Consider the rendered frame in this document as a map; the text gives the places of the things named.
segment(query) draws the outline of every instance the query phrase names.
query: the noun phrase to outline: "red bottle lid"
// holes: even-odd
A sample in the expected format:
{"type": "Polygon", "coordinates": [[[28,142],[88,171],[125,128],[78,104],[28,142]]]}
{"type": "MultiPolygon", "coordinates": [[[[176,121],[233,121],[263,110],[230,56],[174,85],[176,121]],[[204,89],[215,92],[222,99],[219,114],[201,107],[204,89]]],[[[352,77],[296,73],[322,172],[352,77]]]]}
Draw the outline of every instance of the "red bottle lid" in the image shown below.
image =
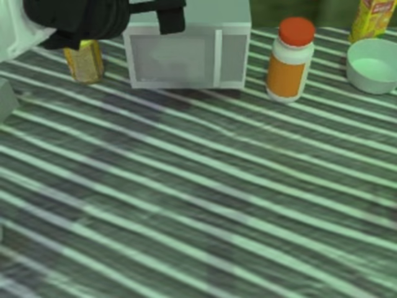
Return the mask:
{"type": "Polygon", "coordinates": [[[289,17],[283,20],[279,28],[280,39],[287,45],[303,47],[314,40],[316,28],[303,17],[289,17]]]}

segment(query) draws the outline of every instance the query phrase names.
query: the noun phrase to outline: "striped surface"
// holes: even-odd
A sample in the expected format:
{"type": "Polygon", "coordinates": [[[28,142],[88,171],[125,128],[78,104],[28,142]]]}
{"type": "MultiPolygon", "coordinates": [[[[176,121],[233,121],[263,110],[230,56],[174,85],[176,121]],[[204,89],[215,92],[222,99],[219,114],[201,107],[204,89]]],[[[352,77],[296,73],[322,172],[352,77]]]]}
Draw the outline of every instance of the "striped surface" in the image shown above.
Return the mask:
{"type": "Polygon", "coordinates": [[[0,131],[0,297],[397,297],[397,92],[356,91],[347,33],[321,29],[305,95],[274,104],[275,33],[252,32],[241,93],[131,90],[119,39],[98,85],[61,52],[1,65],[23,107],[0,131]]]}

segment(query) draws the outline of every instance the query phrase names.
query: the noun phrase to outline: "light green bowl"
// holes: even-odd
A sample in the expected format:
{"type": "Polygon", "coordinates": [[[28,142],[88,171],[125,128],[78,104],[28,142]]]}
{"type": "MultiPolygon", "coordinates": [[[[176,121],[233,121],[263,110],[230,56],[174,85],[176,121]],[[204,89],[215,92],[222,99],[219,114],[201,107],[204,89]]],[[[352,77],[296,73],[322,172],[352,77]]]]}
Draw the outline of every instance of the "light green bowl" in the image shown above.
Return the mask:
{"type": "Polygon", "coordinates": [[[397,87],[397,43],[360,40],[347,51],[346,62],[347,79],[361,91],[386,94],[397,87]]]}

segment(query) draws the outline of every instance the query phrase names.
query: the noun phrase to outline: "white box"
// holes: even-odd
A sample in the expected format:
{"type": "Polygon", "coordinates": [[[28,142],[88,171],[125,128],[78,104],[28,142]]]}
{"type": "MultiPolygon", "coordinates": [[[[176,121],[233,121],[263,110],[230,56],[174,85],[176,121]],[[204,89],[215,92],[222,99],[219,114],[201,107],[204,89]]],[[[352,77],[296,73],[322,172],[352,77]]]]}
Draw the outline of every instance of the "white box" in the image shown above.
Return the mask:
{"type": "Polygon", "coordinates": [[[6,79],[0,78],[0,124],[19,107],[18,100],[6,79]]]}
{"type": "Polygon", "coordinates": [[[123,38],[132,88],[242,89],[251,34],[249,0],[186,1],[182,33],[160,35],[155,12],[131,16],[123,38]]]}

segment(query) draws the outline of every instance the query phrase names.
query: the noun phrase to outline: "black mechanical part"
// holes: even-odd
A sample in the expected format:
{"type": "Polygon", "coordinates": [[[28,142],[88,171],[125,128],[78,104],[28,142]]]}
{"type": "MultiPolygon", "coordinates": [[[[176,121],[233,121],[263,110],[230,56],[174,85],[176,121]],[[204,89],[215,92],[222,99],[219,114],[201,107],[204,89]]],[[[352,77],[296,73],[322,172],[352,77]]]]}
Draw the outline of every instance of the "black mechanical part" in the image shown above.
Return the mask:
{"type": "Polygon", "coordinates": [[[160,34],[185,30],[186,0],[154,0],[130,4],[129,0],[24,0],[27,16],[34,22],[57,29],[41,44],[55,50],[78,50],[82,40],[111,39],[119,36],[130,15],[156,11],[160,34]]]}

